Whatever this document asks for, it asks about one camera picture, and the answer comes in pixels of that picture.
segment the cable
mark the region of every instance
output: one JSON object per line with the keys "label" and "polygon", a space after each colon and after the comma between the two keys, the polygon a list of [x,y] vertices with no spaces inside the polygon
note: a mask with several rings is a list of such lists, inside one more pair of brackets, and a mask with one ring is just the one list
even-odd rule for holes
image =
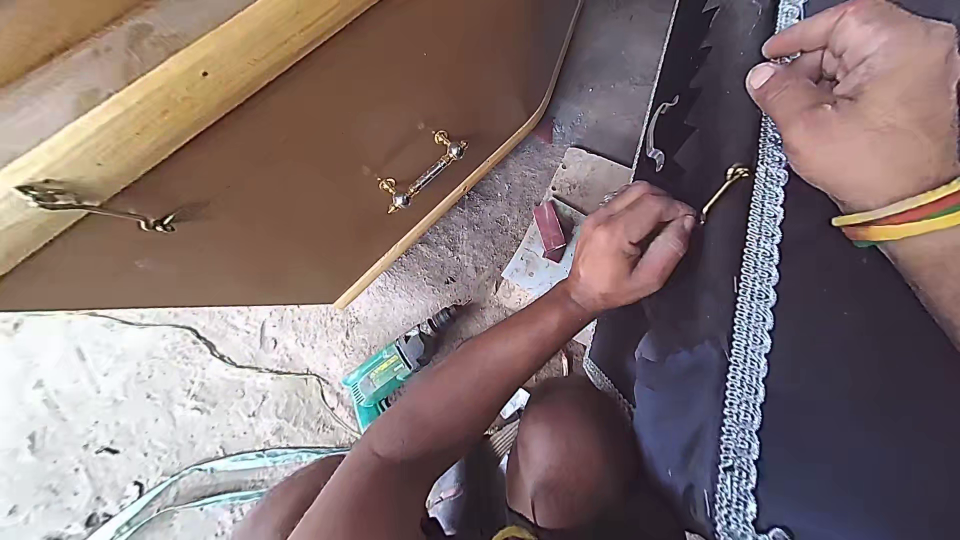
{"label": "cable", "polygon": [[[344,419],[340,418],[340,416],[333,410],[333,405],[331,405],[330,402],[326,399],[326,394],[324,393],[324,386],[332,385],[330,381],[321,377],[316,373],[312,373],[309,371],[306,371],[306,372],[285,371],[281,369],[254,366],[254,365],[245,365],[245,364],[238,363],[236,360],[234,360],[230,356],[227,356],[224,353],[222,353],[220,349],[217,347],[216,343],[210,341],[206,336],[201,334],[197,329],[186,326],[186,325],[178,325],[178,324],[171,324],[171,323],[138,323],[134,321],[128,321],[126,319],[120,319],[112,315],[97,313],[95,311],[79,311],[75,313],[79,315],[85,315],[87,317],[107,319],[109,321],[113,321],[115,323],[119,323],[129,327],[134,327],[134,328],[171,328],[171,329],[186,331],[190,335],[192,335],[194,339],[199,341],[200,344],[206,348],[207,352],[211,356],[225,363],[229,367],[236,368],[236,369],[243,369],[247,371],[253,371],[255,373],[259,373],[263,375],[273,375],[277,377],[293,377],[298,379],[313,379],[317,382],[317,385],[320,387],[320,403],[322,408],[324,409],[324,412],[329,414],[330,417],[333,418],[334,422],[336,422],[337,425],[340,426],[344,431],[349,433],[351,437],[353,437],[354,439],[360,438],[360,431],[358,431],[356,428],[348,424]],[[49,313],[49,314],[48,313],[32,313],[31,315],[49,316],[52,314],[53,313]]]}

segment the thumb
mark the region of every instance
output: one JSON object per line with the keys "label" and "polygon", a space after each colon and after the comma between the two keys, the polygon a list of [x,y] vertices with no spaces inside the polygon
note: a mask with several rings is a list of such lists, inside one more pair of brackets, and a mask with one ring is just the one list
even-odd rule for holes
{"label": "thumb", "polygon": [[825,106],[833,103],[833,95],[806,76],[800,63],[766,62],[747,75],[750,97],[784,132],[792,126],[806,125],[799,122],[805,115],[828,110]]}

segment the gold handle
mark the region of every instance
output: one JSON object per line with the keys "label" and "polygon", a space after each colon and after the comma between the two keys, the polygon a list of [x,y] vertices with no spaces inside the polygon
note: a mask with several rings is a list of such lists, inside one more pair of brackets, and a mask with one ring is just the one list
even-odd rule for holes
{"label": "gold handle", "polygon": [[132,219],[140,224],[140,229],[144,231],[155,231],[157,233],[172,233],[174,231],[174,219],[177,217],[173,212],[159,219],[151,219],[145,215],[135,212],[124,212],[111,210],[85,203],[80,195],[64,189],[51,180],[44,180],[35,184],[24,184],[15,187],[17,193],[27,202],[39,209],[45,210],[83,210],[100,215],[110,215],[113,217],[122,217]]}
{"label": "gold handle", "polygon": [[734,185],[736,181],[750,178],[750,175],[753,174],[750,172],[750,168],[741,165],[735,164],[727,169],[726,182],[720,186],[720,189],[710,197],[709,202],[704,206],[704,209],[700,210],[700,224],[705,225],[707,223],[707,213],[710,212],[710,209],[713,208],[713,205],[720,200],[720,197],[730,189],[731,185]]}
{"label": "gold handle", "polygon": [[396,191],[396,180],[393,178],[377,178],[379,182],[379,187],[383,191],[390,193],[393,197],[393,202],[390,204],[390,208],[387,209],[387,213],[394,213],[399,209],[408,209],[413,203],[414,197],[423,190],[427,184],[430,184],[430,181],[440,176],[440,173],[444,172],[453,161],[459,161],[464,158],[464,154],[467,152],[467,142],[461,140],[460,142],[450,141],[450,135],[445,131],[438,131],[433,134],[433,141],[441,146],[446,147],[446,153],[436,163],[430,165],[430,168],[426,170],[425,173],[421,174],[417,181],[412,183],[410,187],[407,188],[405,193],[398,193]]}

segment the silver braided trim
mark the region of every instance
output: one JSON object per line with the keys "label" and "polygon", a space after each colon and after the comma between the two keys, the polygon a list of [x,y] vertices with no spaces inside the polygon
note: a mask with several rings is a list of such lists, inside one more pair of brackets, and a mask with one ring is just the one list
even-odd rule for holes
{"label": "silver braided trim", "polygon": [[613,386],[613,381],[600,369],[600,366],[593,363],[593,360],[590,359],[589,352],[587,356],[584,356],[584,371],[587,372],[587,379],[590,379],[590,382],[596,386],[597,390],[612,397],[613,400],[616,401],[616,404],[620,405],[620,409],[627,415],[627,418],[633,421],[634,406],[630,405],[630,402],[623,397],[623,394],[616,389],[616,386]]}
{"label": "silver braided trim", "polygon": [[[804,0],[780,0],[777,32],[799,22]],[[756,461],[760,457],[758,432],[766,397],[767,354],[774,327],[774,288],[780,280],[780,224],[783,187],[788,174],[783,140],[766,114],[760,123],[754,195],[747,221],[740,281],[733,317],[733,343],[723,424],[720,428],[719,475],[713,501],[713,524],[718,540],[786,540],[773,528],[756,531]]]}

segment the fingernail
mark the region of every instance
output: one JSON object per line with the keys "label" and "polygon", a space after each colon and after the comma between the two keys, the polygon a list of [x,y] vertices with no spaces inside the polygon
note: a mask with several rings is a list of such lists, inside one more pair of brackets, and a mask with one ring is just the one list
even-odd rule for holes
{"label": "fingernail", "polygon": [[760,87],[766,85],[767,81],[776,73],[776,67],[769,63],[762,63],[750,71],[750,75],[747,76],[747,84],[750,85],[750,88],[759,90]]}

